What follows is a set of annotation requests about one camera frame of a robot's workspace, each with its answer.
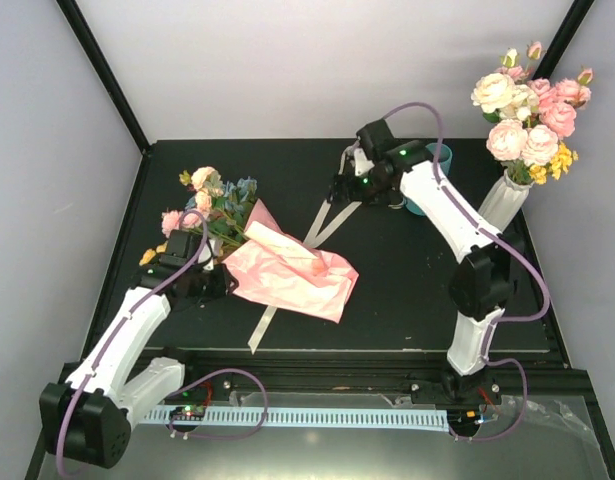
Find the pink wrapping paper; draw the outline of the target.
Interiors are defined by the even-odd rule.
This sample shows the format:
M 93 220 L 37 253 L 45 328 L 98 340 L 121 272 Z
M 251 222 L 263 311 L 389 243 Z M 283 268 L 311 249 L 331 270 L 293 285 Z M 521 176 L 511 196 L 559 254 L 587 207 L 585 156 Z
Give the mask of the pink wrapping paper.
M 348 260 L 284 233 L 261 200 L 245 233 L 248 240 L 223 261 L 238 283 L 235 295 L 334 323 L 341 320 L 359 277 Z

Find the artificial flower bunch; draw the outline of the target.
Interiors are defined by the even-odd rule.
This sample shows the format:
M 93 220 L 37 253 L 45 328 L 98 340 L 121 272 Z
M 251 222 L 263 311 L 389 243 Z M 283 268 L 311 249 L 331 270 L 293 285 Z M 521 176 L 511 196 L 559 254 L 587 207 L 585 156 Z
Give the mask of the artificial flower bunch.
M 158 255 L 165 253 L 173 231 L 202 234 L 204 228 L 200 216 L 207 222 L 209 238 L 222 242 L 218 260 L 235 252 L 247 240 L 245 227 L 258 200 L 256 179 L 223 180 L 214 167 L 205 166 L 193 173 L 184 170 L 179 174 L 179 182 L 191 197 L 182 210 L 167 210 L 161 214 L 161 232 L 166 241 L 146 250 L 139 261 L 140 266 L 153 263 Z

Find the cream ribbon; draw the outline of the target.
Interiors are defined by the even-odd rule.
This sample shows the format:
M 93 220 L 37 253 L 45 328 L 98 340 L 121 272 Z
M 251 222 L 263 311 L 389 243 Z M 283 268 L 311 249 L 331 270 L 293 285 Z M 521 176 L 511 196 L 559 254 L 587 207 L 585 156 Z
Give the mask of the cream ribbon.
M 339 229 L 360 206 L 360 202 L 351 202 L 340 213 L 338 213 L 327 226 L 325 226 L 324 222 L 329 210 L 331 209 L 331 204 L 327 200 L 324 200 L 305 236 L 304 244 L 310 248 L 320 246 L 337 229 Z M 258 350 L 258 347 L 276 312 L 277 308 L 272 306 L 268 306 L 263 312 L 247 343 L 251 354 L 255 354 Z

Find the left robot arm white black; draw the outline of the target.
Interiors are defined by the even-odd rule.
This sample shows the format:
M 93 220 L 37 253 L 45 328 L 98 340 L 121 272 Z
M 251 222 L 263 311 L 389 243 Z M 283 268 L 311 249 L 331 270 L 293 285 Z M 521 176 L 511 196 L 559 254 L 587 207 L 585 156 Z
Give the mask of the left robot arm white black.
M 205 234 L 176 230 L 163 252 L 139 267 L 91 352 L 40 395 L 48 453 L 58 461 L 111 468 L 136 425 L 169 394 L 189 399 L 200 391 L 200 372 L 172 358 L 158 357 L 137 375 L 131 371 L 177 304 L 212 301 L 235 290 L 235 278 L 218 263 L 221 247 Z

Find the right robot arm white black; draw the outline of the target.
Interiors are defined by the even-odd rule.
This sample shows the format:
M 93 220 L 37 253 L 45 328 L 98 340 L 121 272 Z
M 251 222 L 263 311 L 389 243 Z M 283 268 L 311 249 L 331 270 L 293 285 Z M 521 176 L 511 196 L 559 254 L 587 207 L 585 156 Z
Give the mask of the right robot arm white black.
M 497 324 L 516 291 L 517 269 L 498 244 L 503 234 L 485 234 L 488 222 L 451 184 L 433 152 L 419 140 L 397 139 L 384 119 L 357 131 L 328 198 L 365 205 L 402 199 L 442 235 L 457 263 L 448 286 L 457 319 L 440 384 L 450 402 L 466 402 L 478 390 Z

